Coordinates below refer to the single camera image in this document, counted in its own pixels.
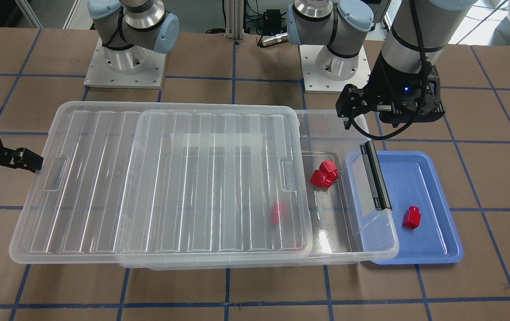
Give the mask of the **aluminium frame post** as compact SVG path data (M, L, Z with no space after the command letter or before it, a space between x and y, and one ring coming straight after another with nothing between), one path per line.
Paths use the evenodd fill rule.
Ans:
M245 0L223 0L225 37L236 42L244 40Z

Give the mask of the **red block under lid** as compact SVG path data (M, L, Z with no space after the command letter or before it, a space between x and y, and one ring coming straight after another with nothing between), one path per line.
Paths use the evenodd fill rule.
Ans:
M270 222L271 224L278 226L281 221L282 206L280 201L276 201L271 209Z

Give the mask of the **red block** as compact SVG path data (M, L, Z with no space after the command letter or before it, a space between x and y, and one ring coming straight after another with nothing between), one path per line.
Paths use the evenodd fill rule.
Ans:
M339 179L339 170L332 159L320 163L319 168L312 173L310 184L319 188L330 188Z
M419 227L420 221L421 213L419 207L410 206L408 207L406 213L404 214L402 226L414 230L417 227Z
M271 224L278 226L281 221L282 206L280 201L276 201L271 209L270 222Z

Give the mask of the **blue plastic tray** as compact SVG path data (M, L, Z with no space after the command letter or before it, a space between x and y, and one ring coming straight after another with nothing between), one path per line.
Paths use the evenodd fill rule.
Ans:
M377 157L389 210L375 209L362 156L346 158L359 250L378 265L460 262L463 246L431 158L408 151L379 151Z

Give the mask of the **clear plastic box lid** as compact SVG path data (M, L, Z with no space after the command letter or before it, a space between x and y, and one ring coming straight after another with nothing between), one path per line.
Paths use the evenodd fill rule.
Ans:
M288 265L312 250L285 106L61 105L9 247L21 264Z

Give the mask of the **clear plastic storage box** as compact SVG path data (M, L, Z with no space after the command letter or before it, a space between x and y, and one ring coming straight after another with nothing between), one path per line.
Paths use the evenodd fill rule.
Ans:
M367 261L346 177L359 153L377 210L389 195L373 142L334 111L202 106L148 110L135 126L116 259L152 270ZM339 179L310 184L332 159ZM278 226L270 213L282 206Z

